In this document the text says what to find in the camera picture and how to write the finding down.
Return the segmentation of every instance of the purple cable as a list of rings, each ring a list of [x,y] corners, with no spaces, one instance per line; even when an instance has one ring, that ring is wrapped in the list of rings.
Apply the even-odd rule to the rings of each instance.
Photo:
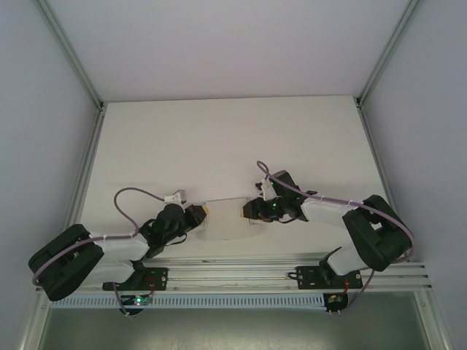
[[[34,274],[34,276],[32,276],[32,284],[34,286],[39,286],[39,276],[49,267],[51,266],[55,261],[57,261],[58,259],[60,259],[61,257],[63,257],[65,254],[68,254],[70,252],[72,252],[73,250],[75,250],[76,248],[80,247],[80,246],[84,246],[85,244],[88,244],[88,243],[93,243],[93,242],[97,242],[97,241],[103,241],[104,239],[132,239],[134,238],[137,234],[138,234],[138,231],[139,231],[139,226],[138,224],[136,223],[136,221],[134,219],[132,219],[129,215],[127,215],[121,208],[120,206],[118,205],[118,202],[117,202],[117,198],[118,196],[122,193],[122,192],[125,192],[125,191],[137,191],[137,192],[141,192],[141,193],[144,193],[145,195],[148,195],[150,197],[153,197],[155,199],[157,199],[158,201],[163,201],[163,198],[161,197],[158,197],[157,195],[153,195],[151,192],[148,192],[148,191],[145,191],[145,190],[142,190],[140,188],[137,188],[137,187],[125,187],[125,188],[122,188],[121,190],[119,190],[117,193],[115,193],[115,196],[114,196],[114,206],[115,208],[118,210],[118,212],[120,214],[122,214],[129,222],[131,222],[134,226],[134,232],[131,234],[131,235],[128,235],[128,236],[108,236],[108,237],[94,237],[94,238],[88,238],[88,239],[85,239],[84,241],[81,241],[81,242],[77,242],[71,246],[69,246],[68,248],[62,250],[61,252],[59,252],[57,255],[54,255],[53,257],[51,257],[43,266],[41,266],[37,271],[36,273]]]
[[[375,208],[371,208],[370,206],[366,206],[365,204],[362,204],[362,203],[358,203],[358,202],[353,202],[353,201],[344,201],[342,199],[337,199],[337,198],[326,198],[326,197],[320,197],[319,195],[310,195],[309,193],[306,193],[306,192],[303,192],[303,191],[300,191],[300,190],[297,190],[296,188],[290,186],[289,184],[286,184],[285,182],[282,182],[280,181],[278,178],[276,178],[274,175],[271,175],[271,173],[269,173],[269,168],[268,166],[258,160],[256,162],[256,165],[259,167],[259,169],[266,175],[266,178],[271,178],[273,179],[275,182],[277,182],[278,184],[281,184],[282,186],[288,188],[289,190],[292,190],[293,192],[295,193],[298,193],[299,195],[304,195],[305,197],[308,197],[308,198],[313,198],[313,199],[316,199],[318,201],[324,201],[324,202],[330,202],[330,203],[337,203],[337,204],[344,204],[346,206],[356,206],[356,207],[359,207],[359,208],[362,208],[362,209],[365,209],[365,210],[368,210],[376,215],[379,215],[380,217],[386,219],[387,221],[391,221],[394,225],[396,225],[397,227],[399,227],[402,231],[405,232],[405,234],[409,237],[410,239],[410,242],[412,244],[412,249],[410,250],[410,253],[408,253],[407,256],[405,257],[402,257],[401,259],[397,259],[394,263],[397,264],[397,263],[402,263],[404,261],[407,261],[409,260],[413,255],[414,255],[414,251],[415,251],[415,237],[413,235],[412,232],[410,232],[410,230],[402,223],[402,222],[399,222],[398,220],[394,219],[393,217],[387,215],[386,213],[383,213],[382,211],[380,210],[377,210]],[[365,289],[368,287],[368,285],[370,284],[370,281],[373,279],[373,276],[374,276],[374,270],[371,271],[370,273],[370,276],[368,277],[368,280],[366,281],[365,285],[362,287],[362,289],[360,289],[360,291],[358,292],[358,294],[354,297],[354,299],[352,300],[352,302],[345,308],[345,310],[347,310],[351,305],[355,304],[355,302],[360,298],[360,296],[363,294],[363,292],[365,292]]]
[[[114,286],[115,297],[117,298],[117,301],[118,301],[118,305],[120,305],[120,308],[125,314],[125,317],[127,317],[130,313],[126,310],[125,306],[123,306],[122,298],[119,296],[118,291],[117,291],[117,284],[113,282],[113,286]]]

